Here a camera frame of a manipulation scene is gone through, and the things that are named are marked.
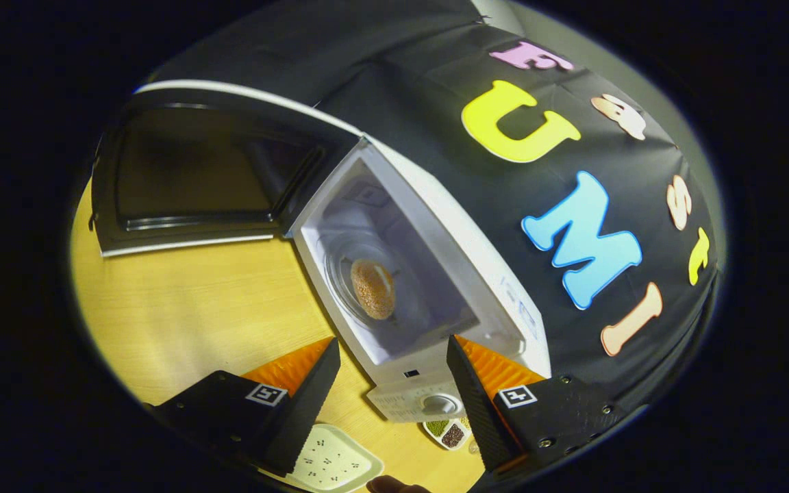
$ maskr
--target microwave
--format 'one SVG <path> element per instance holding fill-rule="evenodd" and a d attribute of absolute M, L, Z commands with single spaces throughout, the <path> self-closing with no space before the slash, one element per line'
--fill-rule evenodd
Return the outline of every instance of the microwave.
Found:
<path fill-rule="evenodd" d="M 91 194 L 104 257 L 293 240 L 375 384 L 367 398 L 393 422 L 464 417 L 452 334 L 551 377 L 538 306 L 447 188 L 306 104 L 219 81 L 151 82 L 103 135 Z M 361 266 L 384 273 L 382 313 L 368 308 Z"/>

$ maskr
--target hand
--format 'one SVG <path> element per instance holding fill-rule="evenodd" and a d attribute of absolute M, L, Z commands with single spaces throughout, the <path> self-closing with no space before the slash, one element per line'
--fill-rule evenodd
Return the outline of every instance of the hand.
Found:
<path fill-rule="evenodd" d="M 367 490 L 370 490 L 370 493 L 431 493 L 429 490 L 416 484 L 407 486 L 390 475 L 381 475 L 373 478 L 367 483 Z"/>

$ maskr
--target wooden table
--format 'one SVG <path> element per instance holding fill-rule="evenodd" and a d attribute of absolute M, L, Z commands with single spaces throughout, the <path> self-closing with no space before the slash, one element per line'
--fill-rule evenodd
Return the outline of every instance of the wooden table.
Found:
<path fill-rule="evenodd" d="M 159 405 L 212 371 L 241 375 L 336 334 L 290 241 L 103 259 L 88 218 L 90 184 L 71 236 L 75 290 L 99 352 L 141 402 Z M 341 428 L 404 483 L 460 493 L 479 479 L 479 455 L 467 445 L 444 450 L 418 424 L 385 421 L 364 397 L 371 380 L 342 343 L 340 359 L 317 421 Z"/>

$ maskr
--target round baked food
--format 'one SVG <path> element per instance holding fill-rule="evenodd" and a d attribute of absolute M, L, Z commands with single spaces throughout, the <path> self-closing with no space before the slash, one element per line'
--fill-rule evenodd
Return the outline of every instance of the round baked food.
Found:
<path fill-rule="evenodd" d="M 395 279 L 381 263 L 358 259 L 351 265 L 351 287 L 371 318 L 385 320 L 395 312 Z"/>

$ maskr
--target blue letter m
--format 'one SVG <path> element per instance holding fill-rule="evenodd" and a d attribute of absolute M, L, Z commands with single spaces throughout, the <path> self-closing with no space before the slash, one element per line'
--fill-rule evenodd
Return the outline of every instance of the blue letter m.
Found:
<path fill-rule="evenodd" d="M 535 247 L 545 252 L 552 249 L 553 237 L 562 228 L 568 228 L 553 256 L 553 266 L 589 261 L 562 277 L 564 289 L 579 309 L 588 309 L 595 295 L 617 275 L 641 263 L 641 246 L 634 234 L 620 231 L 599 236 L 608 201 L 608 193 L 600 182 L 586 171 L 579 171 L 577 187 L 562 202 L 541 218 L 523 218 L 523 231 Z"/>

